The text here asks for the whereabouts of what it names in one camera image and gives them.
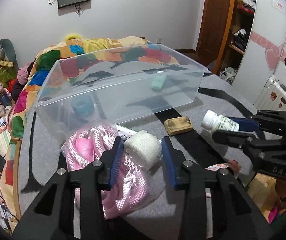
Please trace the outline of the right hand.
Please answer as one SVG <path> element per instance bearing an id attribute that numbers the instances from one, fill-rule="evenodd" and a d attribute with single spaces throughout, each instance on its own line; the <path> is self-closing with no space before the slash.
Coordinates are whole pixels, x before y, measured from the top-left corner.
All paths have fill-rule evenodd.
<path id="1" fill-rule="evenodd" d="M 286 180 L 276 179 L 275 192 L 278 195 L 277 203 L 286 207 Z"/>

